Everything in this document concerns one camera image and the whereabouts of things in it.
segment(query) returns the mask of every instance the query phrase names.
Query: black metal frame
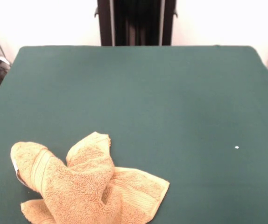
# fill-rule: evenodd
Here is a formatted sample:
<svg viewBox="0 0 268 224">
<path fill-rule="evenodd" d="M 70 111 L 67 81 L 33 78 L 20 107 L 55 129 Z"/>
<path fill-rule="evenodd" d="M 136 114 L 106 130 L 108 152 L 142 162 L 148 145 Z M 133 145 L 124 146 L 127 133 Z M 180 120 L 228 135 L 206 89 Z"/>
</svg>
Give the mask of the black metal frame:
<svg viewBox="0 0 268 224">
<path fill-rule="evenodd" d="M 176 0 L 165 0 L 162 45 L 171 45 L 173 15 L 175 13 Z M 112 29 L 110 17 L 110 0 L 98 0 L 98 15 L 102 46 L 112 46 Z"/>
</svg>

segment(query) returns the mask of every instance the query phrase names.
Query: terry cloth towel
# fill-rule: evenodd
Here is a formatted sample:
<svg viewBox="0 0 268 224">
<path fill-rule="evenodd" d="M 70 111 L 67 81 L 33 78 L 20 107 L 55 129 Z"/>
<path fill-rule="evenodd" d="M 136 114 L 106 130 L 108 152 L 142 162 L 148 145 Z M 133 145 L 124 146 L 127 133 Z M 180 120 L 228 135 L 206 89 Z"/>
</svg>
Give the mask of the terry cloth towel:
<svg viewBox="0 0 268 224">
<path fill-rule="evenodd" d="M 13 145 L 18 175 L 43 199 L 21 204 L 33 224 L 145 224 L 151 221 L 169 183 L 146 172 L 116 168 L 108 135 L 92 133 L 68 152 L 67 166 L 45 146 Z"/>
</svg>

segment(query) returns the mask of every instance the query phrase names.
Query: green table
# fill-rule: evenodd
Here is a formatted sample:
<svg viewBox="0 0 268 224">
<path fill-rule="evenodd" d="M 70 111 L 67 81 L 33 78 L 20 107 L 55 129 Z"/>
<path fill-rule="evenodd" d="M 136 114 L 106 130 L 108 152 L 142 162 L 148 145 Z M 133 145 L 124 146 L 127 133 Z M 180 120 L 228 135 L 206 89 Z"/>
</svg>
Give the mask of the green table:
<svg viewBox="0 0 268 224">
<path fill-rule="evenodd" d="M 170 181 L 152 223 L 268 224 L 268 71 L 251 47 L 22 48 L 0 88 L 0 224 L 26 224 L 38 197 L 11 146 L 64 160 L 93 131 L 116 166 Z"/>
</svg>

